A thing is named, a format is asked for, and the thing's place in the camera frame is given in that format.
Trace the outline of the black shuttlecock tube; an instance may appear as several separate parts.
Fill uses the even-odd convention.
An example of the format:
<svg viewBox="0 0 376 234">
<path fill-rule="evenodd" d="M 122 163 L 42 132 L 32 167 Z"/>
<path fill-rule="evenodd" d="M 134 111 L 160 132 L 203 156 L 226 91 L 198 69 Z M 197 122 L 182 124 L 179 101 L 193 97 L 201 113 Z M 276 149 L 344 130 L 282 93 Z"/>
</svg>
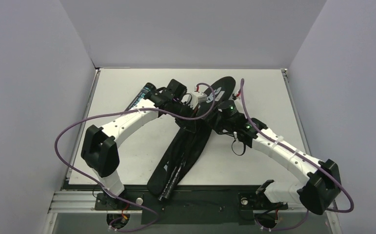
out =
<svg viewBox="0 0 376 234">
<path fill-rule="evenodd" d="M 155 90 L 156 86 L 150 82 L 146 83 L 142 89 L 139 91 L 139 93 L 133 98 L 133 100 L 129 103 L 129 105 L 126 107 L 125 111 L 130 110 L 131 108 L 135 107 L 144 97 L 147 93 L 149 93 L 152 90 Z"/>
</svg>

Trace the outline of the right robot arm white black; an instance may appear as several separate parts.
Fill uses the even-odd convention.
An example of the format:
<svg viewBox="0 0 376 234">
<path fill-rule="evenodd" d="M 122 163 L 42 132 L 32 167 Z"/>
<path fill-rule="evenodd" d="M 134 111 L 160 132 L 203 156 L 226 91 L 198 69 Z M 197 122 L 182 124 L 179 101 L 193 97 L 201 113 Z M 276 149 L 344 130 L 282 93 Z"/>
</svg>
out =
<svg viewBox="0 0 376 234">
<path fill-rule="evenodd" d="M 256 191 L 259 207 L 269 209 L 277 203 L 297 203 L 314 214 L 323 214 L 341 192 L 337 186 L 341 182 L 338 165 L 331 159 L 322 161 L 298 150 L 256 118 L 249 122 L 238 111 L 237 103 L 224 101 L 212 112 L 208 123 L 213 130 L 219 135 L 232 135 L 245 147 L 265 154 L 298 180 L 267 180 Z"/>
</svg>

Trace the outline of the black racket bag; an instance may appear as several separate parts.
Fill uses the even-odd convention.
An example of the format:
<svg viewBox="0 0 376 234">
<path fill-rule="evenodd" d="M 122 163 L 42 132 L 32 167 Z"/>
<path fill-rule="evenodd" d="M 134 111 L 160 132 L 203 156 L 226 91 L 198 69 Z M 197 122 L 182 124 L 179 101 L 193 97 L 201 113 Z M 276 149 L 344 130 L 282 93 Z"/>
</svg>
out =
<svg viewBox="0 0 376 234">
<path fill-rule="evenodd" d="M 148 93 L 147 98 L 154 103 L 155 107 L 175 114 L 175 118 L 197 121 L 196 133 L 179 128 L 148 180 L 149 192 L 159 197 L 173 168 L 183 159 L 186 160 L 185 175 L 189 172 L 199 159 L 211 135 L 212 129 L 208 125 L 208 117 L 222 102 L 230 99 L 235 86 L 236 81 L 233 77 L 227 76 L 218 79 L 204 91 L 207 100 L 194 108 L 187 104 L 190 99 L 187 87 L 175 79 L 172 79 L 167 87 L 161 87 Z M 198 108 L 197 116 L 188 117 L 188 114 L 195 108 Z"/>
</svg>

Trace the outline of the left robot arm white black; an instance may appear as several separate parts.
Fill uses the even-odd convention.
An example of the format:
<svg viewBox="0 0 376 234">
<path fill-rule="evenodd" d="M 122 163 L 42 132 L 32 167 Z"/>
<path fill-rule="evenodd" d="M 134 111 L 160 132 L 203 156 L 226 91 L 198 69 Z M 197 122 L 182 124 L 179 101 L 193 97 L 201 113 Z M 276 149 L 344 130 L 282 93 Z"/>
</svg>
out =
<svg viewBox="0 0 376 234">
<path fill-rule="evenodd" d="M 118 117 L 102 126 L 87 128 L 80 156 L 96 174 L 107 203 L 115 210 L 126 205 L 125 186 L 117 169 L 120 164 L 118 148 L 148 122 L 162 114 L 174 114 L 183 123 L 194 123 L 196 112 L 207 100 L 199 90 L 189 93 L 190 101 L 182 102 L 188 94 L 186 86 L 172 79 L 167 87 L 146 83 L 137 96 Z"/>
</svg>

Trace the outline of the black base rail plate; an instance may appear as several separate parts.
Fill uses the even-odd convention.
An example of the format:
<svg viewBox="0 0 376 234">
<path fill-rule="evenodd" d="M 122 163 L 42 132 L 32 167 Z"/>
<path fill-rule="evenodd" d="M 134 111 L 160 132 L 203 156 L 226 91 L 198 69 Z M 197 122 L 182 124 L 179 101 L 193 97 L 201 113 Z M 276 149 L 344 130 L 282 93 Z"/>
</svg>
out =
<svg viewBox="0 0 376 234">
<path fill-rule="evenodd" d="M 127 185 L 123 198 L 157 212 L 157 224 L 253 225 L 255 217 L 267 210 L 287 210 L 288 204 L 272 203 L 257 194 L 258 185 L 178 185 L 169 199 L 159 200 L 147 186 Z"/>
</svg>

